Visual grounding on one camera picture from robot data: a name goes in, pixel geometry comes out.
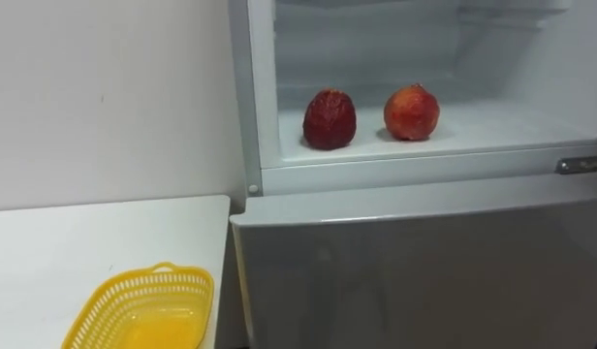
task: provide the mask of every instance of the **yellow plastic basket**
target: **yellow plastic basket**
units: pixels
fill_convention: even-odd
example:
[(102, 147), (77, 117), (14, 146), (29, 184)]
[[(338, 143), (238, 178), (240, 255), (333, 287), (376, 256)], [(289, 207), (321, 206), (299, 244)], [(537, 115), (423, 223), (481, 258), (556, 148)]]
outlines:
[(200, 268), (161, 263), (126, 271), (94, 292), (62, 349), (196, 349), (213, 290)]

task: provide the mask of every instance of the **refrigerator door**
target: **refrigerator door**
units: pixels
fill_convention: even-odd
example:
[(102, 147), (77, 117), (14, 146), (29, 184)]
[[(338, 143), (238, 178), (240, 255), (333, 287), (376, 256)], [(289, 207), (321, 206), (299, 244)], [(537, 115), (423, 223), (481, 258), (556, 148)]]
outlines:
[(597, 342), (597, 174), (253, 198), (232, 222), (257, 349)]

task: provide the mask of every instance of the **red apple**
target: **red apple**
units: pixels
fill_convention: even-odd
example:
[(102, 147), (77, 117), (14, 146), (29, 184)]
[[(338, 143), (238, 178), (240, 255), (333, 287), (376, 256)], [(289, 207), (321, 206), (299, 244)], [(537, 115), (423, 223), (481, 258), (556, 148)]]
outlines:
[(357, 132), (353, 101), (342, 91), (320, 91), (307, 107), (302, 131), (307, 143), (316, 149), (346, 146)]
[(401, 141), (427, 140), (441, 109), (436, 97), (419, 83), (395, 92), (385, 106), (387, 130)]

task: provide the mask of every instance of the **gray refrigerator door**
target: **gray refrigerator door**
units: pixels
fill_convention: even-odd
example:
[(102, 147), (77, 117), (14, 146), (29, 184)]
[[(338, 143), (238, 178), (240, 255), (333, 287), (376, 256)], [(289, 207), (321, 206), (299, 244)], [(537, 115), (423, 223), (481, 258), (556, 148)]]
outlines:
[[(381, 200), (349, 203), (353, 195)], [(473, 199), (443, 198), (422, 206), (439, 214), (418, 214), (404, 203), (421, 198), (391, 195), (342, 194), (330, 208), (328, 194), (259, 198), (233, 217), (253, 348), (594, 347), (597, 200), (470, 209)], [(374, 214), (385, 203), (415, 213)], [(353, 219), (356, 209), (366, 215)]]

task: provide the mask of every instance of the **basket handle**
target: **basket handle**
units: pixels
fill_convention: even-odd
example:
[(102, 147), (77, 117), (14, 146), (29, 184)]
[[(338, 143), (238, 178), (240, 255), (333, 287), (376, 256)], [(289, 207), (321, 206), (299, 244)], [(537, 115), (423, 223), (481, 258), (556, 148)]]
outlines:
[(172, 271), (181, 270), (181, 267), (175, 265), (172, 262), (161, 262), (161, 263), (159, 263), (157, 265), (154, 265), (154, 266), (148, 268), (148, 271), (149, 272), (154, 272), (154, 271), (158, 271), (158, 270), (163, 269), (163, 268), (166, 268), (166, 269), (169, 269), (169, 270), (172, 270)]

